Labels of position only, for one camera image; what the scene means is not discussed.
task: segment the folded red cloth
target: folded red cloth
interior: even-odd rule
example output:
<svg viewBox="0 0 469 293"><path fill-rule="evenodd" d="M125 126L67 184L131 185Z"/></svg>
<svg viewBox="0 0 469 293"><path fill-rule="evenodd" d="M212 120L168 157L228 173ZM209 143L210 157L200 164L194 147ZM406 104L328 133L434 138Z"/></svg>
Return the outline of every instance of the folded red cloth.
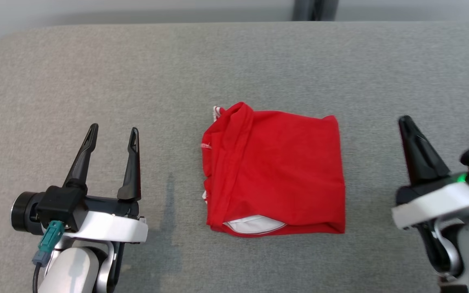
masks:
<svg viewBox="0 0 469 293"><path fill-rule="evenodd" d="M241 237L344 233L345 185L334 116L253 111L243 102L220 113L202 139L212 230ZM258 234L229 225L259 216L283 225Z"/></svg>

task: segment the cloth fold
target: cloth fold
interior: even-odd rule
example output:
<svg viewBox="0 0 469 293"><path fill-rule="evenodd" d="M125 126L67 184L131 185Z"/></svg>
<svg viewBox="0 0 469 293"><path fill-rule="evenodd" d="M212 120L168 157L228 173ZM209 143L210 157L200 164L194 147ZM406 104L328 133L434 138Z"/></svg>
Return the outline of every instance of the cloth fold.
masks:
<svg viewBox="0 0 469 293"><path fill-rule="evenodd" d="M338 123L240 102L202 138L207 224L241 237L345 230ZM244 233L251 228L258 233Z"/></svg>

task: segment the black cable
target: black cable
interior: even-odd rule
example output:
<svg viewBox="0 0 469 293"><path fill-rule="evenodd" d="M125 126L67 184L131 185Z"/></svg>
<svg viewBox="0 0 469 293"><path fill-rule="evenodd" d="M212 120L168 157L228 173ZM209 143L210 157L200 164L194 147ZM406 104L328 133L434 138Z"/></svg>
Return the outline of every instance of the black cable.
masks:
<svg viewBox="0 0 469 293"><path fill-rule="evenodd" d="M41 263L35 265L34 278L32 279L32 293L37 293L37 279L39 278L39 270L41 269Z"/></svg>

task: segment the white wall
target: white wall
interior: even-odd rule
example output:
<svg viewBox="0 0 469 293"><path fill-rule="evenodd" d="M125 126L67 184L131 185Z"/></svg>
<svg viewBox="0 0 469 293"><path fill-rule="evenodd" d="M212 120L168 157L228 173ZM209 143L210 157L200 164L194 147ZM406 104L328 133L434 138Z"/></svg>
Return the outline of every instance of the white wall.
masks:
<svg viewBox="0 0 469 293"><path fill-rule="evenodd" d="M294 0L0 0L0 37L60 24L285 22Z"/></svg>
<svg viewBox="0 0 469 293"><path fill-rule="evenodd" d="M469 0L339 0L335 20L469 21Z"/></svg>

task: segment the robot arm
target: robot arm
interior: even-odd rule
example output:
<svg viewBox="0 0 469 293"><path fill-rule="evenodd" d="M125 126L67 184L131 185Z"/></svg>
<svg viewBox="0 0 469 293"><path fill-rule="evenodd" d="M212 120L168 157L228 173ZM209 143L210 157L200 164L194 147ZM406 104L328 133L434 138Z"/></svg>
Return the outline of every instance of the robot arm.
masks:
<svg viewBox="0 0 469 293"><path fill-rule="evenodd" d="M450 174L409 116L399 128L410 185L396 194L394 222L419 231L441 293L469 293L469 171ZM461 163L469 167L469 151Z"/></svg>
<svg viewBox="0 0 469 293"><path fill-rule="evenodd" d="M62 187L23 192L13 204L11 224L15 230L34 235L46 232L43 237L47 237L52 223L63 224L53 250L34 257L34 292L39 267L45 267L45 279L38 292L111 293L121 271L125 243L146 241L148 226L144 217L138 217L138 130L131 130L128 164L117 199L87 195L86 176L98 130L97 124L90 126ZM75 240L104 244L106 251L93 246L73 247Z"/></svg>

